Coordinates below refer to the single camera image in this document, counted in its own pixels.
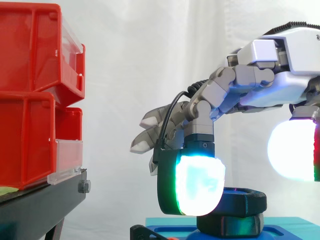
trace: black hexagonal base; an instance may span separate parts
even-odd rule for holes
[[[219,238],[253,238],[264,228],[267,197],[263,192],[225,187],[218,206],[196,218],[197,228]]]

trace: green light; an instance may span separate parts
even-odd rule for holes
[[[181,156],[175,168],[175,194],[180,212],[203,216],[218,205],[225,185],[226,168],[209,156]]]

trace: white curtain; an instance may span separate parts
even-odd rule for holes
[[[144,114],[208,78],[223,57],[289,21],[320,24],[317,0],[33,0],[55,2],[86,46],[84,163],[92,189],[65,219],[62,240],[128,240],[148,217],[167,217],[157,202],[148,152],[129,152]],[[215,124],[226,185],[262,191],[266,216],[320,225],[320,184],[279,176],[267,157],[288,106],[236,113]]]

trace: glowing light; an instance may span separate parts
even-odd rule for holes
[[[279,124],[268,143],[268,157],[283,177],[314,181],[314,143],[316,124],[310,119]]]
[[[180,211],[202,216],[218,205],[225,185],[226,168],[208,156],[181,156],[175,169],[175,192]]]

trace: red storage bin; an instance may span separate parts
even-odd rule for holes
[[[59,5],[0,2],[0,91],[50,92],[66,107],[85,97],[85,47]]]
[[[80,170],[81,109],[56,107],[49,92],[0,92],[0,114],[0,187],[21,190]]]

